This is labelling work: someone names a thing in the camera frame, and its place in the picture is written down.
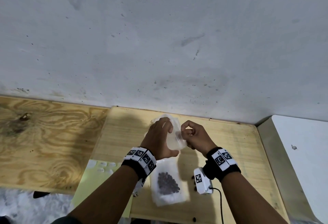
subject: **white wall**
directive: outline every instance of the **white wall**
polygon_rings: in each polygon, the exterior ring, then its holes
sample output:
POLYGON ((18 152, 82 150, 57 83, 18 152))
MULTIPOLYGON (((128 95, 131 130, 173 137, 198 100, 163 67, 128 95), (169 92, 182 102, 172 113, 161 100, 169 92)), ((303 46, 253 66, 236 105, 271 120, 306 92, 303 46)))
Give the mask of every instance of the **white wall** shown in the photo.
POLYGON ((328 120, 328 0, 0 0, 0 94, 328 120))

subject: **hand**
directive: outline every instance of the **hand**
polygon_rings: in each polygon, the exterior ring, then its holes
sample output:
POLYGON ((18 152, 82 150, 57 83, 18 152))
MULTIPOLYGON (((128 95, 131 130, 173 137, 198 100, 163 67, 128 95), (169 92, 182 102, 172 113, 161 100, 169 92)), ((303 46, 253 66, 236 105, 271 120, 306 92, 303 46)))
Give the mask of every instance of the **hand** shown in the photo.
POLYGON ((204 127, 190 120, 181 125, 181 135, 187 141, 188 147, 201 152, 204 157, 210 150, 217 147, 204 127))
POLYGON ((152 124, 141 143, 141 147, 150 150, 156 160, 168 157, 176 157, 179 154, 177 150, 170 150, 166 145, 167 133, 172 133, 173 126, 167 117, 160 118, 152 124))

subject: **wooden board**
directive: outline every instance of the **wooden board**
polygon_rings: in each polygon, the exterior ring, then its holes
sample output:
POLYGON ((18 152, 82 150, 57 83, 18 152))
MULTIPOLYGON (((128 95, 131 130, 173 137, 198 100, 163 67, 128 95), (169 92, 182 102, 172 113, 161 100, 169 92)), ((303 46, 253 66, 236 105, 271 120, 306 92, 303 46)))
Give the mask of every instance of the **wooden board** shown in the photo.
POLYGON ((107 112, 0 97, 0 186, 74 194, 107 112))
MULTIPOLYGON (((102 136, 92 152, 92 159, 121 162, 131 147, 139 146, 148 131, 150 121, 162 113, 148 110, 113 107, 108 113, 102 136)), ((206 118, 173 114, 180 123, 190 119, 204 126, 212 140, 226 148, 236 159, 242 174, 258 192, 288 221, 268 159, 255 126, 206 118)), ((191 179, 196 167, 204 166, 205 158, 197 151, 185 148, 178 158, 183 188, 189 200, 163 207, 152 202, 149 179, 142 192, 133 198, 130 217, 162 220, 173 223, 221 223, 220 196, 199 195, 191 179)), ((221 189, 218 180, 213 186, 221 189)), ((235 223, 225 197, 222 200, 224 222, 235 223)))

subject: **person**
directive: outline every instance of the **person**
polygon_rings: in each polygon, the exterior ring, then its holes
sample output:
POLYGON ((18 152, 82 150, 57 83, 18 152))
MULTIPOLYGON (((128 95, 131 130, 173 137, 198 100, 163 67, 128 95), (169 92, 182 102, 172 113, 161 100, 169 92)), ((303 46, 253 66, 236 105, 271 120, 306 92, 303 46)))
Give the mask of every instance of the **person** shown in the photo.
MULTIPOLYGON (((178 151, 172 151, 166 145, 167 133, 171 133, 172 130, 173 126, 169 118, 160 118, 150 126, 140 147, 150 151, 156 160, 178 156, 178 151)), ((209 159, 210 151, 218 150, 217 145, 211 140, 204 127, 197 123, 190 120, 183 123, 181 134, 183 139, 187 141, 188 147, 201 152, 207 159, 209 159)), ((231 171, 220 179, 224 195, 236 223, 287 224, 238 170, 231 171)), ((139 173, 140 171, 134 166, 123 162, 122 166, 111 177, 72 212, 55 220, 52 224, 117 224, 133 189, 140 180, 139 173)))

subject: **yellow paper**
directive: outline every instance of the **yellow paper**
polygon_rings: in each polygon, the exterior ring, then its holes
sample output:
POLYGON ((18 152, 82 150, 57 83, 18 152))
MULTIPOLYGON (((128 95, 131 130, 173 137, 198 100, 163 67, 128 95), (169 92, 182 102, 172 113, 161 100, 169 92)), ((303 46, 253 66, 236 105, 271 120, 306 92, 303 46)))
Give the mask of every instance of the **yellow paper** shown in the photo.
MULTIPOLYGON (((106 181, 112 175, 112 172, 115 172, 120 167, 120 164, 116 164, 116 166, 113 167, 111 166, 112 163, 107 161, 96 160, 96 162, 96 165, 92 168, 87 166, 83 173, 79 186, 77 187, 75 195, 72 199, 74 208, 76 208, 96 188, 98 188, 104 181, 106 181)), ((125 207, 122 217, 129 218, 131 204, 132 196, 130 197, 129 202, 125 207)))

